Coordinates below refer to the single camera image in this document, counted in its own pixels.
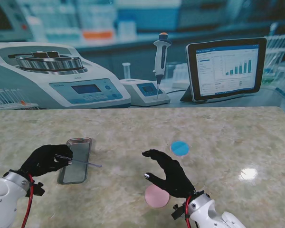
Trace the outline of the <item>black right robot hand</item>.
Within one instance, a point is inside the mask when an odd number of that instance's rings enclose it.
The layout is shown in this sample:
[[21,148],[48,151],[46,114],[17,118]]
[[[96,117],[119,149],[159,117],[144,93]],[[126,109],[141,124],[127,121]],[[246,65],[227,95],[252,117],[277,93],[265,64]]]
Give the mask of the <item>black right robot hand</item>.
[[145,173],[145,179],[152,184],[176,198],[187,198],[196,191],[177,160],[172,159],[166,153],[156,149],[144,151],[142,156],[157,161],[165,173],[166,179],[164,180],[152,173]]

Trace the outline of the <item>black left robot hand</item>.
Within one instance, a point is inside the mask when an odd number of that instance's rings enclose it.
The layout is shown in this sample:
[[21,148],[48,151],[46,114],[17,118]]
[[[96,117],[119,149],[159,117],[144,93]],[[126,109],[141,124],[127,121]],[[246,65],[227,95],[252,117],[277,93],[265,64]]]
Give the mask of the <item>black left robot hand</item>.
[[42,176],[68,166],[71,159],[73,152],[66,144],[43,145],[27,158],[19,170],[32,177]]

